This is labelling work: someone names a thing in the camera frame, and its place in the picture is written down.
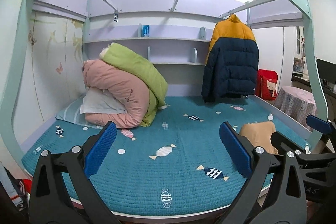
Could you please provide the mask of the beige coat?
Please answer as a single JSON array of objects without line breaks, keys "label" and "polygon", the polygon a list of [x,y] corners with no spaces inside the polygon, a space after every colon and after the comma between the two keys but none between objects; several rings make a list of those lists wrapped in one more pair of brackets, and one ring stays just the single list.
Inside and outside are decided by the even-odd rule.
[{"label": "beige coat", "polygon": [[271,143],[271,136],[276,132],[273,122],[244,124],[239,135],[246,137],[254,147],[263,147],[268,153],[278,155],[278,150]]}]

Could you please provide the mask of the clothes pile on floor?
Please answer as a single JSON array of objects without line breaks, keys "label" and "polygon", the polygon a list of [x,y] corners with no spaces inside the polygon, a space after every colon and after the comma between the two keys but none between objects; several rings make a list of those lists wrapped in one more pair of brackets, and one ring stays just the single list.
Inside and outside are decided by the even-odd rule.
[{"label": "clothes pile on floor", "polygon": [[23,211],[29,208],[30,179],[15,178],[1,163],[1,184],[17,209]]}]

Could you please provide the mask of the round table pink cloth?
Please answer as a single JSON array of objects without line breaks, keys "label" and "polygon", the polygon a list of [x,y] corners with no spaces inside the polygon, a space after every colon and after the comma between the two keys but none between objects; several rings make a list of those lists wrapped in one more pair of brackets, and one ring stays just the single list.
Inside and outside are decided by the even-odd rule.
[{"label": "round table pink cloth", "polygon": [[313,131],[306,123],[307,116],[317,114],[317,106],[311,92],[292,86],[284,86],[278,92],[274,106],[309,131]]}]

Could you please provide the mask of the striped blue pillow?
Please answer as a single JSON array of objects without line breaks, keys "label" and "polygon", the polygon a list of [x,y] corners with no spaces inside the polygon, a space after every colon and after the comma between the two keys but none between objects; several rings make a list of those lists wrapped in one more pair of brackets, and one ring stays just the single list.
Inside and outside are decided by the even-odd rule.
[{"label": "striped blue pillow", "polygon": [[80,108],[83,102],[83,98],[80,97],[74,102],[70,103],[67,107],[60,110],[55,114],[55,118],[58,120],[73,123],[82,127],[90,127],[95,129],[102,129],[102,126],[89,123],[85,119],[85,114],[80,114]]}]

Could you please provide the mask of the red cartoon bag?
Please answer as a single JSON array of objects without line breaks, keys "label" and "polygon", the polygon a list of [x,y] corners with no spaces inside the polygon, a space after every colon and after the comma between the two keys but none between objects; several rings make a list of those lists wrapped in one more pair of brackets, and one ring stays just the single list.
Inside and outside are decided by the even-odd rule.
[{"label": "red cartoon bag", "polygon": [[259,69],[255,95],[266,101],[274,101],[277,97],[278,74],[276,71]]}]

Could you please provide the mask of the black monitor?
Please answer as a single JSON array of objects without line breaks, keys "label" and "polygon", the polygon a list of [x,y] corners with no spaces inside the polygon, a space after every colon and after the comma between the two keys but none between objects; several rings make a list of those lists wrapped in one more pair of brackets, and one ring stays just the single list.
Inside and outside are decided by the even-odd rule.
[{"label": "black monitor", "polygon": [[317,69],[323,86],[333,89],[335,87],[336,65],[322,59],[317,59]]}]

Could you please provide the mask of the white pillow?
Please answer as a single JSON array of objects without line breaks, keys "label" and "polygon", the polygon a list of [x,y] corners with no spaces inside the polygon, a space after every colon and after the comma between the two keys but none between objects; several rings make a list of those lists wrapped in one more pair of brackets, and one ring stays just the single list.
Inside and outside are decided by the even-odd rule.
[{"label": "white pillow", "polygon": [[89,88],[80,106],[80,114],[126,114],[126,107],[107,90]]}]

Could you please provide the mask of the teal candy-pattern bed cover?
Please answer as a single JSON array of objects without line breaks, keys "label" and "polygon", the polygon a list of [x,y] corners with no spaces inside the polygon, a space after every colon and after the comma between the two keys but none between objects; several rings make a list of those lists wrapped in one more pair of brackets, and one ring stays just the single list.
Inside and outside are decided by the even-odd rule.
[{"label": "teal candy-pattern bed cover", "polygon": [[220,137],[229,122],[272,121],[300,147],[309,142],[252,98],[206,104],[200,97],[168,97],[149,127],[118,132],[90,181],[115,213],[167,217],[228,206],[244,184]]}]

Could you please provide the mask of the pink quilt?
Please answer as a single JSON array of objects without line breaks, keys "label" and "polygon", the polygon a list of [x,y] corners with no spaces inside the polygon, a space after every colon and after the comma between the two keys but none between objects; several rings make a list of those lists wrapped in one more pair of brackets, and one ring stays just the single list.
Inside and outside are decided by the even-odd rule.
[{"label": "pink quilt", "polygon": [[86,113],[86,121],[100,126],[111,121],[117,128],[135,128],[141,124],[150,102],[149,88],[142,80],[102,60],[84,62],[83,78],[86,87],[110,92],[127,110],[120,114]]}]

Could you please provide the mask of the navy and yellow puffer jacket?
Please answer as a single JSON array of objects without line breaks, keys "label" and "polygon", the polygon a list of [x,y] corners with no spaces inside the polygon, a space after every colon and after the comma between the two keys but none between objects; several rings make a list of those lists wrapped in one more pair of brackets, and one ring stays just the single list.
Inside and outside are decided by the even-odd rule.
[{"label": "navy and yellow puffer jacket", "polygon": [[235,14],[218,22],[203,73],[204,102],[253,95],[258,69],[259,48],[252,30]]}]

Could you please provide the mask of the green quilt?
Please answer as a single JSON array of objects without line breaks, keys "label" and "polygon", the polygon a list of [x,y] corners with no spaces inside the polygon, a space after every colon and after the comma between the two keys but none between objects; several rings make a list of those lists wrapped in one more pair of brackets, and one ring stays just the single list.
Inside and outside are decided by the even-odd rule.
[{"label": "green quilt", "polygon": [[149,60],[119,43],[111,43],[100,52],[99,57],[107,64],[139,78],[149,88],[149,106],[140,123],[142,127],[149,127],[157,110],[165,105],[168,83],[164,77]]}]

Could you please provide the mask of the lavender headboard shelf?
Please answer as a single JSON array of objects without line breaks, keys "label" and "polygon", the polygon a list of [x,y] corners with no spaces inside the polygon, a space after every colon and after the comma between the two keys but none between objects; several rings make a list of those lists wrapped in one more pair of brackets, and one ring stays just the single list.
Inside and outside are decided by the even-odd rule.
[{"label": "lavender headboard shelf", "polygon": [[[149,60],[167,81],[168,96],[199,96],[209,42],[218,18],[179,12],[130,12],[86,18],[83,57],[119,43]],[[150,36],[141,36],[141,26]]]}]

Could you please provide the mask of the blue box on shelf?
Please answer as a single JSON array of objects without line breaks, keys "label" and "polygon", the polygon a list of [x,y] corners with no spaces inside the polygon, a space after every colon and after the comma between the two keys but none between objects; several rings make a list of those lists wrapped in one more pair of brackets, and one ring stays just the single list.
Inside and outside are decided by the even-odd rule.
[{"label": "blue box on shelf", "polygon": [[147,38],[150,36],[150,26],[149,25],[141,26],[141,36],[144,38]]}]

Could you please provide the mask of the mint green bed frame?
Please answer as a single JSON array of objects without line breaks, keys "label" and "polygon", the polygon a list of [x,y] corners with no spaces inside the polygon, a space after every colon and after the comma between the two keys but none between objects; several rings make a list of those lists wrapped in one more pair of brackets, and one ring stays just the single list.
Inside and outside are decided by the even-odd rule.
[{"label": "mint green bed frame", "polygon": [[235,14],[253,30],[259,64],[291,77],[294,28],[304,26],[306,70],[318,115],[328,114],[318,78],[309,0],[1,0],[1,163],[24,177],[35,131],[85,92],[81,67],[117,41],[153,61],[171,96],[199,96],[215,24]]}]

